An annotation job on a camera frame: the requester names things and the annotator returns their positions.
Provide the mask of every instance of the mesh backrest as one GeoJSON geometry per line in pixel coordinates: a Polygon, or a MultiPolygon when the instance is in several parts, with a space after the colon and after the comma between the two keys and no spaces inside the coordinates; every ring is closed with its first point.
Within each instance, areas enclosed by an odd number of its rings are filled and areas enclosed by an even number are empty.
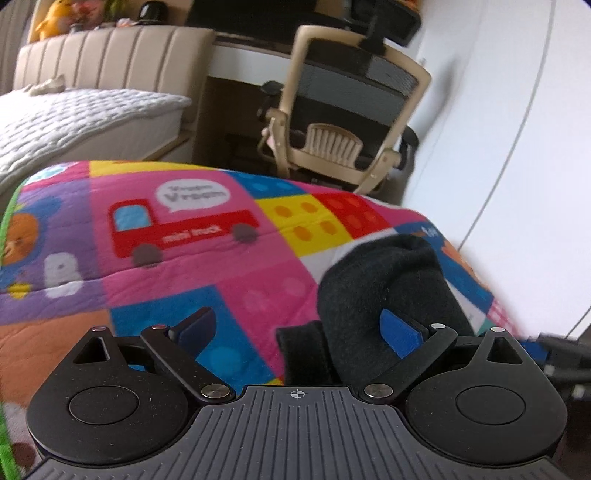
{"type": "Polygon", "coordinates": [[[336,125],[359,137],[361,154],[373,157],[416,85],[415,77],[382,57],[316,39],[306,55],[290,127],[306,132],[310,123],[336,125]]]}

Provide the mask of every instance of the red truck print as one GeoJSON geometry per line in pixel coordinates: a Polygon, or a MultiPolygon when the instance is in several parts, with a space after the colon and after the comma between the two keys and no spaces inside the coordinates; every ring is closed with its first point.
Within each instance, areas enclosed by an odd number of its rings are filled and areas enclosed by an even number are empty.
{"type": "Polygon", "coordinates": [[[163,250],[208,238],[232,235],[237,242],[252,243],[259,223],[248,210],[159,223],[149,201],[138,199],[113,204],[109,227],[117,257],[132,257],[136,267],[152,267],[162,261],[163,250]]]}

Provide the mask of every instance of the speech bubble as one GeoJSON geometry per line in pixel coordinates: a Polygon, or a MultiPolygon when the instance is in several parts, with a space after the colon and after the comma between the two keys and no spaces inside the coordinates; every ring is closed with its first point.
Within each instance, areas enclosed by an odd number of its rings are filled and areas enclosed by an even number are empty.
{"type": "Polygon", "coordinates": [[[156,190],[158,201],[170,212],[217,207],[230,199],[230,192],[218,182],[202,179],[170,180],[156,190]]]}

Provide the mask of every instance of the ribbed rubber surface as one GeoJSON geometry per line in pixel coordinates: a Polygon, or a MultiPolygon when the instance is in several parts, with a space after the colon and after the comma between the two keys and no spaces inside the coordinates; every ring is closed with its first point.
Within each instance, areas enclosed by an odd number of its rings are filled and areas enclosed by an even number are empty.
{"type": "Polygon", "coordinates": [[[248,387],[235,402],[203,408],[183,438],[152,458],[104,469],[50,459],[29,478],[567,480],[544,459],[500,470],[442,458],[393,408],[362,403],[344,387],[248,387]]]}

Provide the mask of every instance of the beige chair frame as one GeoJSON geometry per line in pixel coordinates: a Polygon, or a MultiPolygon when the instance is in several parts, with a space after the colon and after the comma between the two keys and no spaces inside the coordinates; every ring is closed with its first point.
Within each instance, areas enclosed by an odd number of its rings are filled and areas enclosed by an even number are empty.
{"type": "MultiPolygon", "coordinates": [[[[400,153],[393,150],[394,145],[402,135],[408,119],[427,90],[431,82],[431,75],[413,59],[389,46],[385,46],[386,52],[382,58],[409,72],[409,74],[417,79],[417,85],[408,97],[400,115],[390,127],[373,162],[365,171],[355,169],[350,161],[338,162],[334,159],[322,158],[305,151],[310,151],[306,147],[297,149],[289,145],[291,111],[296,101],[298,83],[310,43],[316,39],[332,40],[358,48],[359,42],[363,38],[362,35],[354,32],[315,25],[305,25],[298,29],[291,51],[291,62],[287,81],[281,94],[279,107],[271,108],[267,111],[269,127],[265,130],[259,142],[259,153],[263,157],[275,161],[277,164],[277,174],[280,177],[288,179],[291,168],[302,167],[327,177],[357,185],[355,193],[367,194],[376,188],[391,168],[397,167],[400,164],[400,153]],[[272,137],[274,143],[274,158],[270,158],[263,152],[269,137],[272,137]]],[[[324,127],[329,135],[340,134],[346,136],[346,134],[349,134],[349,138],[346,140],[355,142],[356,137],[350,132],[339,129],[338,127],[331,129],[330,127],[332,126],[330,125],[324,125],[324,127]]]]}

